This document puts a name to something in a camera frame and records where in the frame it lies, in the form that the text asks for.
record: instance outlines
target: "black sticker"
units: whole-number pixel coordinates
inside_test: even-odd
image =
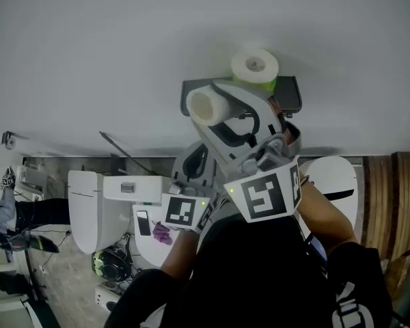
[[[276,174],[271,174],[241,184],[252,219],[287,212]]]
[[[294,207],[299,203],[301,200],[301,186],[299,185],[299,170],[298,165],[295,165],[290,168],[290,177],[292,179],[292,192],[293,192],[293,203]]]
[[[204,229],[204,227],[206,225],[206,222],[210,218],[212,212],[213,212],[213,208],[212,208],[211,204],[209,204],[206,207],[205,213],[202,215],[202,218],[200,219],[199,224],[197,225],[197,228],[199,228],[199,230],[202,231]]]
[[[169,208],[165,222],[176,223],[178,225],[191,226],[196,200],[187,198],[170,197]]]

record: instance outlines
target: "metal rod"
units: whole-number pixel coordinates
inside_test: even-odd
[[[119,145],[117,145],[106,133],[103,133],[102,131],[99,131],[99,133],[102,135],[104,139],[106,139],[112,146],[117,148],[121,153],[123,153],[125,156],[127,156],[131,161],[133,161],[135,164],[137,164],[140,168],[145,170],[149,175],[155,175],[157,176],[158,174],[152,170],[149,170],[147,167],[144,167],[142,164],[138,163],[136,159],[130,156],[126,151],[124,151]]]

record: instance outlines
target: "sleeve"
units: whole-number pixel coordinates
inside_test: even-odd
[[[342,244],[329,256],[327,272],[328,281],[337,294],[336,312],[351,317],[356,309],[359,313],[354,317],[364,317],[366,321],[365,314],[362,314],[365,311],[370,314],[369,319],[373,320],[374,327],[389,327],[392,302],[376,249],[368,249],[357,243]],[[342,319],[339,327],[346,327],[344,322],[346,320]]]
[[[0,200],[0,223],[12,220],[15,213],[14,191],[11,189],[5,189],[3,192],[3,199]]]
[[[138,328],[153,311],[178,294],[182,283],[158,269],[140,272],[115,305],[105,328]]]

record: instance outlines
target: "floor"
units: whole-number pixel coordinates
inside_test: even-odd
[[[361,158],[350,158],[357,172],[359,185],[359,214],[355,231],[361,236],[363,219],[364,177]],[[172,170],[173,159],[139,159],[141,164],[151,168],[158,174],[169,176]],[[111,169],[109,158],[66,159],[66,158],[28,158],[26,165],[44,170],[52,177],[47,197],[67,197],[66,181],[70,170],[90,170],[108,174]],[[126,171],[134,175],[146,175],[144,170],[137,167],[132,161],[125,161]],[[38,231],[69,230],[68,226],[44,226]],[[43,251],[29,251],[29,257],[36,277],[41,285],[45,286],[44,294],[62,328],[103,327],[109,313],[95,304],[94,289],[104,281],[91,270],[91,256],[84,254],[76,246],[73,237],[60,232],[41,233],[52,239],[60,246],[60,253],[50,254]],[[138,254],[133,237],[131,239],[131,253]],[[141,256],[134,257],[136,269],[151,268],[152,265]]]

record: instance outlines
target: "toilet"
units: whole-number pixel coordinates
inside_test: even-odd
[[[104,176],[68,172],[68,207],[74,241],[87,254],[109,247],[128,230],[132,203],[103,197]]]

